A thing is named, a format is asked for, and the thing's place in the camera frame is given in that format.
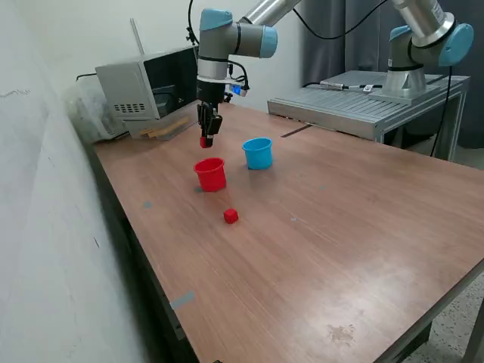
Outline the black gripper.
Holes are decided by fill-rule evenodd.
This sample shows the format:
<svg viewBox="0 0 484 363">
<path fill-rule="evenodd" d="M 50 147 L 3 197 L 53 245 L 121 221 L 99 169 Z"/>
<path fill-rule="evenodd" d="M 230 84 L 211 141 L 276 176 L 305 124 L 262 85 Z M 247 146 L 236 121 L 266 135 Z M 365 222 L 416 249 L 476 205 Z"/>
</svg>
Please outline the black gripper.
<svg viewBox="0 0 484 363">
<path fill-rule="evenodd" d="M 209 111 L 208 104 L 220 104 L 225 98 L 225 83 L 197 80 L 197 120 L 201 129 L 201 137 L 206 138 L 206 146 L 212 147 L 214 136 L 218 134 L 222 124 L 222 116 L 217 108 Z"/>
</svg>

